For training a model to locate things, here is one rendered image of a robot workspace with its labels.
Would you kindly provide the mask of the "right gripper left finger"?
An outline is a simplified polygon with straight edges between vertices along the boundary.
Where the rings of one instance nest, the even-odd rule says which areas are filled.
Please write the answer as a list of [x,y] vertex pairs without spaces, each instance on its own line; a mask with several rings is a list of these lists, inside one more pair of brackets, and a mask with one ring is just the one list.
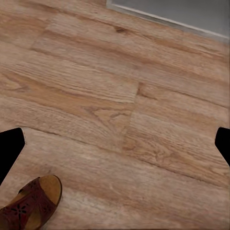
[[0,185],[25,146],[20,127],[0,133]]

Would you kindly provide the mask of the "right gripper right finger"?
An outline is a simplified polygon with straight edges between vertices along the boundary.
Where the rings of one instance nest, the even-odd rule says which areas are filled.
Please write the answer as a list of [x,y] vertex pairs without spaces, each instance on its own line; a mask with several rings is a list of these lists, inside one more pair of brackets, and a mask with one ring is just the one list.
[[215,145],[230,166],[230,129],[218,128]]

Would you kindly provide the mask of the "sandal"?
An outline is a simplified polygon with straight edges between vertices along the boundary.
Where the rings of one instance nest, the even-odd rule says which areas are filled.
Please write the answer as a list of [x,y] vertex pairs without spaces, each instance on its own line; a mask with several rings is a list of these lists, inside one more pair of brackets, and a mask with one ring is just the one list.
[[4,208],[0,208],[0,230],[39,230],[56,211],[62,183],[55,175],[35,178]]

